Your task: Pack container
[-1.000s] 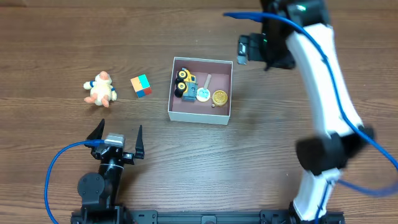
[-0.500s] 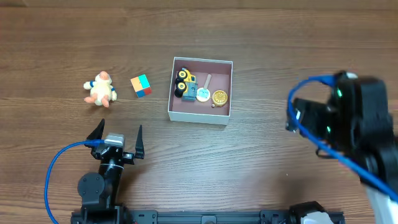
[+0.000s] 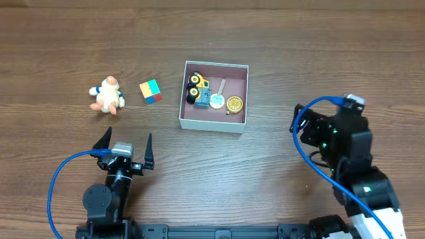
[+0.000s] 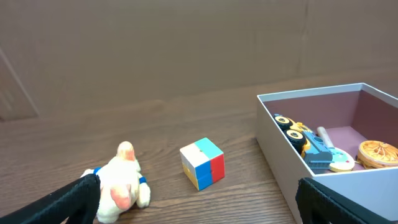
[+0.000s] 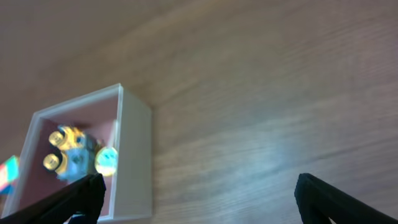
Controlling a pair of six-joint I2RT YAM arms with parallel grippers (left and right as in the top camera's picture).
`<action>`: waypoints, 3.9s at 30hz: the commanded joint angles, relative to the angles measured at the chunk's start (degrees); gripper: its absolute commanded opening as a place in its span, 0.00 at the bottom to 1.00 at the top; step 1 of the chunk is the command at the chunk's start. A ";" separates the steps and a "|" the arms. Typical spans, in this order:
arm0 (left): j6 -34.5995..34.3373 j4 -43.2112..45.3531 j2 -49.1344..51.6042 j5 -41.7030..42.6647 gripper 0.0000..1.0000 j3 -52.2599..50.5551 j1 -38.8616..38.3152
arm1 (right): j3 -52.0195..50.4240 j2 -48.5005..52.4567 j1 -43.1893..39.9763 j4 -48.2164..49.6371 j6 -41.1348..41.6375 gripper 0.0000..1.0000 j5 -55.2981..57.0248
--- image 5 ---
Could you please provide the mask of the colourful puzzle cube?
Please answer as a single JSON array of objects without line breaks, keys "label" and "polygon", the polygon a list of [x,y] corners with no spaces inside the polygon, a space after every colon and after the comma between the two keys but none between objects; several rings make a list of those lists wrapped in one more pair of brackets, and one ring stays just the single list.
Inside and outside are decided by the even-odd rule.
[{"label": "colourful puzzle cube", "polygon": [[19,158],[11,156],[1,164],[1,195],[9,194],[12,185],[19,178]]}]

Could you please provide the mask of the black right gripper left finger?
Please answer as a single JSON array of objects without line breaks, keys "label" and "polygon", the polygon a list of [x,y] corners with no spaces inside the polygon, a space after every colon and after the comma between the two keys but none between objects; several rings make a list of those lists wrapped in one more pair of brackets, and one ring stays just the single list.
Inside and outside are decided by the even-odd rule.
[{"label": "black right gripper left finger", "polygon": [[104,204],[106,186],[101,174],[90,174],[12,215],[2,224],[96,224]]}]

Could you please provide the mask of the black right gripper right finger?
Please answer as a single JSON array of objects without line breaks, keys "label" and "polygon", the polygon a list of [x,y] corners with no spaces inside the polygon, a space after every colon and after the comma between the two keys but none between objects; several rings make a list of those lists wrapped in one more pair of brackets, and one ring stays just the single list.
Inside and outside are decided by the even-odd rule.
[{"label": "black right gripper right finger", "polygon": [[309,173],[298,176],[294,196],[304,224],[397,224],[396,219]]}]

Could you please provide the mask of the blue yellow toy truck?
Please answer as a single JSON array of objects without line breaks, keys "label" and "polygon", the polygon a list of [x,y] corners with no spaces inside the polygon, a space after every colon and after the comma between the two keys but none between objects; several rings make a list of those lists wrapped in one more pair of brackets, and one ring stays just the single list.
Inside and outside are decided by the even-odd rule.
[{"label": "blue yellow toy truck", "polygon": [[74,127],[60,125],[49,136],[53,151],[42,161],[44,168],[57,179],[72,183],[96,172],[94,159],[103,143]]}]

